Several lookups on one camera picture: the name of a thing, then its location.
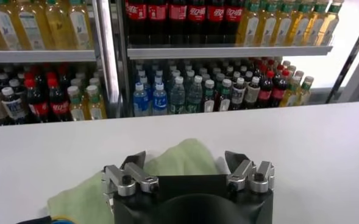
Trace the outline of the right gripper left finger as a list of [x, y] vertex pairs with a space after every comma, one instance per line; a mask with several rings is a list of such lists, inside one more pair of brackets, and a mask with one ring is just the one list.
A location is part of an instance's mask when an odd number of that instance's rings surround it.
[[103, 193], [109, 197], [117, 193], [121, 197], [131, 197], [137, 193], [137, 188], [147, 194], [156, 193], [159, 179], [143, 170], [146, 152], [142, 151], [127, 156], [120, 167], [105, 166], [102, 170]]

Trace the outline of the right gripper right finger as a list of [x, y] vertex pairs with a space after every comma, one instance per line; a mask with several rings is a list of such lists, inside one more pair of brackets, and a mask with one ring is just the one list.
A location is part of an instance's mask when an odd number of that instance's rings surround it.
[[274, 190], [275, 167], [272, 162], [262, 161], [256, 165], [245, 154], [225, 151], [224, 155], [231, 171], [226, 177], [231, 191], [240, 192], [247, 189], [255, 194], [265, 194]]

